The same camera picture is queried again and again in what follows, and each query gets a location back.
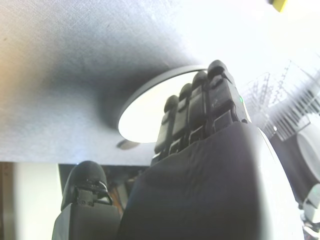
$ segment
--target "dish rack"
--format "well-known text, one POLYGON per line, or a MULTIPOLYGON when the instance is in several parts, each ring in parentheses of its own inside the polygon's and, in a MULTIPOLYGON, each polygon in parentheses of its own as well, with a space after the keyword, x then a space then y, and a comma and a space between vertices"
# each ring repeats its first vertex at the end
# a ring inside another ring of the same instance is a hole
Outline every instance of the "dish rack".
POLYGON ((306 114, 320 114, 320 55, 306 59, 239 89, 252 123, 269 139, 277 134, 284 141, 310 123, 306 114))

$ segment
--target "metal wire rack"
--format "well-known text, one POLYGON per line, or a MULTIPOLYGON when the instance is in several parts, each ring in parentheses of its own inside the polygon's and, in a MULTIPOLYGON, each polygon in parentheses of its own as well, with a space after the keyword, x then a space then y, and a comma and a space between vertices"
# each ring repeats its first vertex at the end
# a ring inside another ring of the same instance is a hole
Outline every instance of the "metal wire rack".
POLYGON ((281 74, 265 73, 239 92, 252 123, 284 141, 310 123, 306 114, 320 114, 320 55, 299 66, 290 60, 281 74))

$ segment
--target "robotic hand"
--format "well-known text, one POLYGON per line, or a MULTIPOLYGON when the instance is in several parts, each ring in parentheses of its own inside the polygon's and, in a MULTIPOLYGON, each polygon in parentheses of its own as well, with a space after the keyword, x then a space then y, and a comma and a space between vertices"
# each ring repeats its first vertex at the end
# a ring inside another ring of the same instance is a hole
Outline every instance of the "robotic hand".
POLYGON ((155 153, 121 221, 99 166, 76 166, 52 239, 304 239, 286 174, 222 62, 167 100, 155 153))

